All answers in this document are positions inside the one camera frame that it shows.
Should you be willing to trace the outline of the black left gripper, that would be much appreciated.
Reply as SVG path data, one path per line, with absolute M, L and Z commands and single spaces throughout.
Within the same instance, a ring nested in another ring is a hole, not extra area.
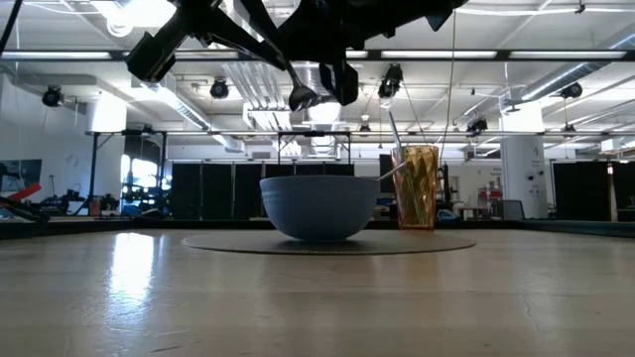
M 175 6 L 175 13 L 156 35 L 145 32 L 125 57 L 129 72 L 141 81 L 160 81 L 176 62 L 175 53 L 187 38 L 195 38 L 204 46 L 215 40 L 277 69 L 284 69 L 284 62 L 272 48 L 278 46 L 278 30 L 262 0 L 236 0 L 236 11 L 266 43 L 258 42 L 237 26 L 219 8 L 222 1 L 168 0 Z

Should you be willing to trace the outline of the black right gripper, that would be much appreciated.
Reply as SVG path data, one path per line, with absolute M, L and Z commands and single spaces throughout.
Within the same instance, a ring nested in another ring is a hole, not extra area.
M 357 99 L 358 73 L 346 51 L 362 51 L 368 39 L 394 33 L 396 10 L 390 0 L 301 0 L 278 28 L 279 46 L 288 60 L 321 61 L 321 86 L 348 105 Z M 333 62 L 332 71 L 323 62 Z

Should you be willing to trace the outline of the blue bowl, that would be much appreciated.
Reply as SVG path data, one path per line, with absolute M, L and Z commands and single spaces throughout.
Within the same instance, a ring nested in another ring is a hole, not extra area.
M 300 241 L 339 242 L 371 220 L 380 193 L 375 178 L 286 176 L 260 180 L 262 202 L 272 224 Z

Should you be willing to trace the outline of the amber plastic tumbler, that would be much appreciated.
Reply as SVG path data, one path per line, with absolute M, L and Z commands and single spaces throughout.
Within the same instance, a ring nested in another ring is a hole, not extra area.
M 433 231 L 439 148 L 434 145 L 403 146 L 392 150 L 398 222 L 401 229 Z

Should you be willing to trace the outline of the black monitor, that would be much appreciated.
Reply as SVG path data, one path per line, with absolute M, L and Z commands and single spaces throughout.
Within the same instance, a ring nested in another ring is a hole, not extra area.
M 392 157 L 390 155 L 379 156 L 380 176 L 384 177 L 393 170 Z M 393 175 L 380 180 L 380 188 L 382 193 L 395 193 Z

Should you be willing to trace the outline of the round grey placemat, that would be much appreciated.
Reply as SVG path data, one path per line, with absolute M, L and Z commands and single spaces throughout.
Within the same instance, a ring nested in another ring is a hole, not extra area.
M 222 230 L 187 236 L 182 244 L 229 253 L 372 256 L 460 250 L 473 247 L 475 242 L 428 231 L 363 230 L 343 241 L 304 242 L 274 230 Z

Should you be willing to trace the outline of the white pillar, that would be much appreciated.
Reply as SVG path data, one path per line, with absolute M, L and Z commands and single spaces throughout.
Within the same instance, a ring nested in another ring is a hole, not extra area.
M 499 129 L 503 171 L 503 198 L 522 203 L 526 218 L 548 216 L 545 131 L 542 107 L 519 104 L 501 112 Z

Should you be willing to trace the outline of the grey office chair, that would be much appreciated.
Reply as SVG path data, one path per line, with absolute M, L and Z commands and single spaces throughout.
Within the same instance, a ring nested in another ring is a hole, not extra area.
M 501 217 L 503 220 L 518 221 L 525 219 L 525 212 L 521 200 L 502 200 Z

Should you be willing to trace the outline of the red bar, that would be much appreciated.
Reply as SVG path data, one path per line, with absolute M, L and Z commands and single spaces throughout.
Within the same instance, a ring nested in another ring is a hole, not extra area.
M 35 194 L 36 192 L 38 192 L 41 189 L 41 185 L 39 183 L 33 183 L 29 186 L 27 186 L 26 188 L 24 188 L 21 191 L 18 191 L 16 193 L 10 194 L 8 196 L 9 199 L 12 199 L 14 201 L 20 201 L 22 199 L 28 198 L 31 195 Z

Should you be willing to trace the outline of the silver ceiling duct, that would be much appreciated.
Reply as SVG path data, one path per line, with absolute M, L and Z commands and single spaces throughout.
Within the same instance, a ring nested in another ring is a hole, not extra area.
M 321 84 L 321 77 L 317 62 L 295 61 L 293 67 L 301 82 L 316 94 L 324 97 L 326 102 L 335 102 L 335 97 Z

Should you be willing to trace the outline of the black background rig frame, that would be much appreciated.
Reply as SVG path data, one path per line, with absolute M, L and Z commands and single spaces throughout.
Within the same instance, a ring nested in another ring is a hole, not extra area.
M 297 137 L 304 138 L 318 138 L 318 137 L 345 137 L 346 138 L 346 149 L 350 150 L 353 138 L 354 137 L 370 137 L 370 136 L 380 136 L 384 135 L 388 138 L 393 138 L 395 141 L 401 139 L 403 136 L 412 136 L 416 137 L 418 132 L 415 131 L 397 131 L 394 133 L 390 132 L 367 132 L 367 131 L 318 131 L 318 130 L 308 130 L 308 131 L 155 131 L 152 129 L 125 129 L 122 131 L 114 131 L 114 132 L 97 132 L 97 131 L 86 131 L 86 135 L 90 135 L 93 137 L 93 152 L 96 152 L 98 147 L 97 138 L 100 136 L 107 136 L 108 138 L 113 136 L 123 136 L 123 137 L 152 137 L 152 136 L 161 136 L 163 138 L 163 142 L 161 145 L 161 157 L 160 157 L 160 167 L 164 166 L 164 162 L 167 154 L 167 142 L 171 136 L 181 136 L 181 137 L 209 137 L 218 143 L 222 144 L 229 152 L 238 152 L 238 153 L 246 153 L 245 149 L 239 148 L 238 139 L 243 140 L 244 138 L 268 138 L 273 140 L 276 145 L 277 151 L 277 162 L 282 162 L 281 151 L 283 149 L 282 142 L 283 139 L 289 137 L 290 141 L 295 140 Z

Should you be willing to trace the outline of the black partition wall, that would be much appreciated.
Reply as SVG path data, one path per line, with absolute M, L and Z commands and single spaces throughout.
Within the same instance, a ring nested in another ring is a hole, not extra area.
M 353 174 L 353 165 L 335 163 L 174 164 L 170 209 L 182 220 L 250 220 L 266 215 L 261 179 Z

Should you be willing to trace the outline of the black overhead frame beam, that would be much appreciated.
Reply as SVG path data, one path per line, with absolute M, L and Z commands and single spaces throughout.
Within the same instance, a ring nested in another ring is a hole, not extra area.
M 0 55 L 8 61 L 123 61 L 124 51 L 26 51 Z M 635 50 L 367 50 L 348 51 L 353 61 L 555 61 L 555 62 L 635 62 Z

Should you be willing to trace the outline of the dark wall picture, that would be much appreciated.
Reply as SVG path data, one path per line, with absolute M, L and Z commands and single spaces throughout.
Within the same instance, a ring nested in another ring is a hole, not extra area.
M 42 160 L 0 161 L 0 192 L 17 192 L 39 183 Z

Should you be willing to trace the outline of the black table edge rail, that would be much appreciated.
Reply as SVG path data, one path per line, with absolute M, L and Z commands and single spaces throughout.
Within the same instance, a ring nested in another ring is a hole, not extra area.
M 33 238 L 108 231 L 141 229 L 159 230 L 270 230 L 269 221 L 255 220 L 159 220 L 159 219 L 91 219 L 52 220 L 47 223 L 0 221 L 0 240 Z M 442 230 L 529 230 L 635 239 L 635 222 L 595 222 L 566 220 L 521 221 L 453 221 L 439 222 Z

